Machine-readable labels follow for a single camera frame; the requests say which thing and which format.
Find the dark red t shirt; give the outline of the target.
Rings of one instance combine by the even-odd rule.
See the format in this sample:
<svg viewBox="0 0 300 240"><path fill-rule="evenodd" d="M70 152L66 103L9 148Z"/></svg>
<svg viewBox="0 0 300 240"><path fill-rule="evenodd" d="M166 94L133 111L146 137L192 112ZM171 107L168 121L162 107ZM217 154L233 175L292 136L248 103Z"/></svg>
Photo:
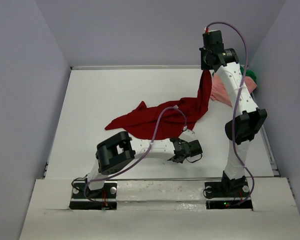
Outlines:
<svg viewBox="0 0 300 240"><path fill-rule="evenodd" d="M160 113L167 107L177 107L181 112L168 109L162 115L155 139L179 137L184 127L193 130L196 122L206 114L209 109L211 90L211 73L209 70L204 70L196 97L182 97L154 107L147 107L146 103L141 101L131 112L113 119L105 130L124 129L136 138L149 140L153 137Z"/></svg>

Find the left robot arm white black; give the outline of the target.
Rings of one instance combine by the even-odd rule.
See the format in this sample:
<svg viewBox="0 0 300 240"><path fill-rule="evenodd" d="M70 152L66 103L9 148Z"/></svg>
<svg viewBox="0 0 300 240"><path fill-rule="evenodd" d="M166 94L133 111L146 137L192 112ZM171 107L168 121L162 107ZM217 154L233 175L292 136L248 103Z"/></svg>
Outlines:
<svg viewBox="0 0 300 240"><path fill-rule="evenodd" d="M143 159L161 159L183 163L188 158L201 158L202 155L200 142L194 138L191 141L179 137L139 139L121 131L97 145L96 162L85 178L83 195L88 200L94 199L100 194L105 181L125 173L132 161L139 163Z"/></svg>

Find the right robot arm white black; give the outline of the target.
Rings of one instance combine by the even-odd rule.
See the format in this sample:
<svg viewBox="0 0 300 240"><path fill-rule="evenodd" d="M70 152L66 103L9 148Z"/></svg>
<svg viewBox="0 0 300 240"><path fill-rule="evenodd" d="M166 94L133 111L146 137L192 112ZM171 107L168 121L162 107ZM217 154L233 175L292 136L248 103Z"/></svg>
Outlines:
<svg viewBox="0 0 300 240"><path fill-rule="evenodd" d="M202 37L201 69L212 70L221 79L233 108L232 120L224 127L229 140L226 167L221 181L205 183L204 193L208 199L231 198L247 186L248 148L268 114L252 99L239 58L234 49L224 47L221 31L206 30Z"/></svg>

